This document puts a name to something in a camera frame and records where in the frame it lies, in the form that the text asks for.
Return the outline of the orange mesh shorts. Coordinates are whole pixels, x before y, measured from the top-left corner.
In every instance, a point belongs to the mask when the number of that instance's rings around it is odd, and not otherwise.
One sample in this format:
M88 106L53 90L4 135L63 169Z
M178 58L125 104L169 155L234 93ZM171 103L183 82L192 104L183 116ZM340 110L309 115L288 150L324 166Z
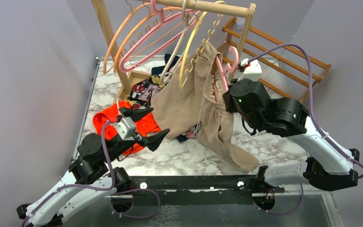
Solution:
M111 123L115 123L119 120L119 109L121 107L130 108L130 104L127 101L121 101L121 104L113 105L110 108L97 113L93 117L93 124L97 129L97 135L100 136L100 141L93 145L92 147L87 147L87 153L92 156L98 156L98 151L101 151L103 157L108 161L113 161L119 158L121 154L129 155L139 152L139 150L124 150L123 140L119 137L114 138L116 135L115 129L111 126ZM140 121L135 122L137 126L137 132L144 137L151 136L162 131L156 124L153 115L151 113L147 114Z

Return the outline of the beige shorts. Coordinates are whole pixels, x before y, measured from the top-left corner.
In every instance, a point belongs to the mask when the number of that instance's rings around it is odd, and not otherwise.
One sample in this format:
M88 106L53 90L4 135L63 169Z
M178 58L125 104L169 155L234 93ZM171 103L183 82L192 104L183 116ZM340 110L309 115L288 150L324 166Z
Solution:
M232 143L234 115L226 111L222 98L219 103L215 102L210 87L213 76L219 77L218 72L212 73L216 66L216 53L222 57L221 52L207 43L200 55L191 56L197 61L182 89L179 88L179 70L176 70L167 85L151 99L152 114L160 129L170 129L167 139L176 138L196 125L199 127L198 142L234 167L250 172L259 161L250 152ZM216 85L222 96L220 80Z

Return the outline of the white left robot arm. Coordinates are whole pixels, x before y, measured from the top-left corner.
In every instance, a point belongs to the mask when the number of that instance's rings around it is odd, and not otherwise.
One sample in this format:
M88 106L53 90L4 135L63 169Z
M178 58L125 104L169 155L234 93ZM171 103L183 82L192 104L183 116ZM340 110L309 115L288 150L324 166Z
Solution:
M151 136L143 136L136 123L153 108L129 109L121 107L118 115L108 117L100 134L90 133L78 146L79 156L61 179L40 199L17 207L23 227L59 227L68 218L109 195L132 195L139 191L132 187L132 179L123 167L113 167L112 161L135 144L151 151L161 145L170 132L164 129Z

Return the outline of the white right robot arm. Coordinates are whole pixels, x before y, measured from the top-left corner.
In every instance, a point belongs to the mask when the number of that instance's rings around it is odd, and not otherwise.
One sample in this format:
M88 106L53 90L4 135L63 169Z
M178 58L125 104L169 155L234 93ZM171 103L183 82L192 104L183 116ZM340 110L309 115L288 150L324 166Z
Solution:
M297 164L260 167L254 179L257 191L299 183L324 191L357 186L359 174L353 163L359 160L359 151L340 146L319 130L299 101L272 99L262 83L250 79L235 80L222 98L228 112L240 114L244 127L286 138L309 154Z

